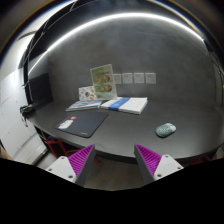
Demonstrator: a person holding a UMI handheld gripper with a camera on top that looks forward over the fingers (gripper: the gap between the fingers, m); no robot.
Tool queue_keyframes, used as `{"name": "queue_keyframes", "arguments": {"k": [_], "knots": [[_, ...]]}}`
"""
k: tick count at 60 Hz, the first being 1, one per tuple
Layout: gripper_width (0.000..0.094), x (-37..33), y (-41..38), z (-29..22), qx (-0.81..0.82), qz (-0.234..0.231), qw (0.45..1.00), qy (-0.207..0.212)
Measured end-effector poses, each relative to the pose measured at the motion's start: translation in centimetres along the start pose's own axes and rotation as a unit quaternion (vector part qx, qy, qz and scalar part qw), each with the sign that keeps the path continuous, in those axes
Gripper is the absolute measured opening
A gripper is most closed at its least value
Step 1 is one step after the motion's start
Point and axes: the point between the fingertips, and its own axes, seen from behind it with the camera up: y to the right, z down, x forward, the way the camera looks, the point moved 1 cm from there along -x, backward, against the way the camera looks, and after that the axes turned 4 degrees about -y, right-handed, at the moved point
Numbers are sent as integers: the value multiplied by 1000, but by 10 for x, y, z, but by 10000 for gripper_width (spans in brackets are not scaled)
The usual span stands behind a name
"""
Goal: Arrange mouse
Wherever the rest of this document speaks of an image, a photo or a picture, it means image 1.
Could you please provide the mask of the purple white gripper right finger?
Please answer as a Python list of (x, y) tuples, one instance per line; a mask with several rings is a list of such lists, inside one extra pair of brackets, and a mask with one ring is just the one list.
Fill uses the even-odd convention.
[(134, 155), (145, 185), (183, 169), (170, 155), (159, 155), (139, 144), (134, 146)]

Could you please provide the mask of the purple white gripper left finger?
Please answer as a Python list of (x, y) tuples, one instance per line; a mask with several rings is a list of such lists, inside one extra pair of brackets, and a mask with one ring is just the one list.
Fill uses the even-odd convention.
[(90, 145), (69, 157), (60, 156), (46, 171), (83, 187), (95, 155), (95, 145)]

